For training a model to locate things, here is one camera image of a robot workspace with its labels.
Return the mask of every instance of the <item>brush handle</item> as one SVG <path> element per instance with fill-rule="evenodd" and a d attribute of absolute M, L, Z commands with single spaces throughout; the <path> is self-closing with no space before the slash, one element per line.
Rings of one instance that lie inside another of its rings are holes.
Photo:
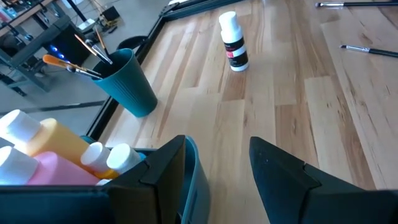
<path fill-rule="evenodd" d="M 397 52 L 390 52 L 388 50 L 370 49 L 369 53 L 370 54 L 378 54 L 378 55 L 384 55 L 384 56 L 390 56 L 390 57 L 397 57 L 398 58 L 398 53 Z"/>
<path fill-rule="evenodd" d="M 344 6 L 398 6 L 398 2 L 344 2 Z"/>

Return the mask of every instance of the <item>paint bottle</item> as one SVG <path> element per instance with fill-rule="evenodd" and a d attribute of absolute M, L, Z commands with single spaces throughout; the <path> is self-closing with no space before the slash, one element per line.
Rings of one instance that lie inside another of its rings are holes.
<path fill-rule="evenodd" d="M 99 181 L 54 152 L 29 157 L 11 146 L 0 148 L 1 185 L 95 185 Z"/>
<path fill-rule="evenodd" d="M 221 38 L 232 71 L 242 72 L 249 66 L 248 53 L 244 45 L 242 27 L 238 24 L 236 12 L 230 11 L 219 16 Z"/>
<path fill-rule="evenodd" d="M 114 179 L 119 174 L 106 165 L 106 160 L 111 151 L 100 142 L 90 144 L 81 155 L 80 162 L 90 168 L 94 175 L 100 179 Z"/>
<path fill-rule="evenodd" d="M 128 144 L 122 143 L 113 147 L 106 160 L 106 164 L 119 174 L 123 174 L 140 163 L 143 159 L 145 159 L 145 155 L 136 152 Z"/>
<path fill-rule="evenodd" d="M 53 151 L 90 172 L 80 162 L 89 144 L 53 118 L 36 121 L 21 110 L 0 118 L 0 137 L 28 156 Z"/>

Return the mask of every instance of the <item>pink bottle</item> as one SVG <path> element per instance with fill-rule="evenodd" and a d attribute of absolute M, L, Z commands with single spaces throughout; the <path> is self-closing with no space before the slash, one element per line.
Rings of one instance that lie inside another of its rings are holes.
<path fill-rule="evenodd" d="M 0 185 L 95 185 L 100 180 L 54 152 L 34 158 L 0 148 Z"/>

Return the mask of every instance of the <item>orange bottle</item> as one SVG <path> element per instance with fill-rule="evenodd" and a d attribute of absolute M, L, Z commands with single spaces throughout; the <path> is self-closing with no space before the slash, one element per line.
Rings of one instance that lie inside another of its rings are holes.
<path fill-rule="evenodd" d="M 89 144 L 53 118 L 36 121 L 21 110 L 0 118 L 0 137 L 28 156 L 52 151 L 92 173 L 80 162 Z"/>

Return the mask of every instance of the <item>teal cup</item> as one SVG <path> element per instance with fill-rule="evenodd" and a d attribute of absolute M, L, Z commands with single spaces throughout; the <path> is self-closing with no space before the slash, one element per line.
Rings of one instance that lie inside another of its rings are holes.
<path fill-rule="evenodd" d="M 131 49 L 111 54 L 112 65 L 103 62 L 94 67 L 102 80 L 93 80 L 125 109 L 140 118 L 147 116 L 157 105 L 157 98 Z"/>

